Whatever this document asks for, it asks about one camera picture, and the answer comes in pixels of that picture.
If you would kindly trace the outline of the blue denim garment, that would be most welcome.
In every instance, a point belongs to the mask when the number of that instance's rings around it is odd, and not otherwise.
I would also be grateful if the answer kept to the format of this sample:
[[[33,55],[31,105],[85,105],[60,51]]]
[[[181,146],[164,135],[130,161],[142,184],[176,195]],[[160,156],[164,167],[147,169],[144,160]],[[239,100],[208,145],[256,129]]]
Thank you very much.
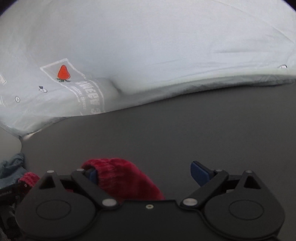
[[[27,172],[23,167],[25,156],[23,153],[15,154],[10,160],[1,162],[0,169],[0,187],[6,188],[18,182]]]

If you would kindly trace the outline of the red checkered shorts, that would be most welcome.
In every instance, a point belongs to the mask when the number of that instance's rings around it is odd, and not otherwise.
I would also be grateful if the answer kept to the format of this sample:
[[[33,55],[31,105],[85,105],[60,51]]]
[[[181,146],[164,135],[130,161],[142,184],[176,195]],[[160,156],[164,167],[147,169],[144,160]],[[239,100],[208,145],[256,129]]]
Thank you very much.
[[[153,181],[127,160],[91,159],[81,168],[90,171],[89,180],[119,202],[165,199]]]

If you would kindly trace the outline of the white printed backdrop sheet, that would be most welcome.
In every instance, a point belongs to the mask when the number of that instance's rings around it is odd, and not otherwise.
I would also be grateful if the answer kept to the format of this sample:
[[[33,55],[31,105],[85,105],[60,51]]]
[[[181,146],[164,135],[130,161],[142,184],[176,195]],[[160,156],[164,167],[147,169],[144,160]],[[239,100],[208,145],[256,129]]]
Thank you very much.
[[[15,1],[1,15],[1,127],[184,93],[295,81],[285,1]]]

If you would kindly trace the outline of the grey panel board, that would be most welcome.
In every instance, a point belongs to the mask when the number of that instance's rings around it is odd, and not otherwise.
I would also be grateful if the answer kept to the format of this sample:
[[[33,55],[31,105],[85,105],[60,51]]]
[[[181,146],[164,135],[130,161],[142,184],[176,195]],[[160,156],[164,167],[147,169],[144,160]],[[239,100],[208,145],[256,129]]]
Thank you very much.
[[[13,155],[20,152],[22,143],[19,138],[11,135],[3,128],[0,132],[0,160],[9,160]]]

